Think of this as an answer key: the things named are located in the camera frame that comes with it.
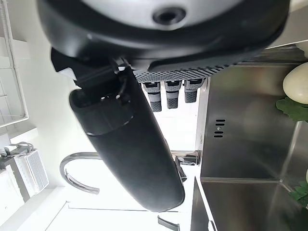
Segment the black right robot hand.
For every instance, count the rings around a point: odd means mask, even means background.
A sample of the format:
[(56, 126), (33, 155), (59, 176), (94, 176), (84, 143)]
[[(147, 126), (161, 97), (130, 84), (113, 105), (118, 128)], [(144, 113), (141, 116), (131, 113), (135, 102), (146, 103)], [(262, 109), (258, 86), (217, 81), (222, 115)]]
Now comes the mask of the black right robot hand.
[(99, 157), (144, 208), (181, 205), (185, 191), (135, 71), (209, 73), (274, 42), (287, 0), (39, 0), (56, 72), (72, 75), (69, 104)]

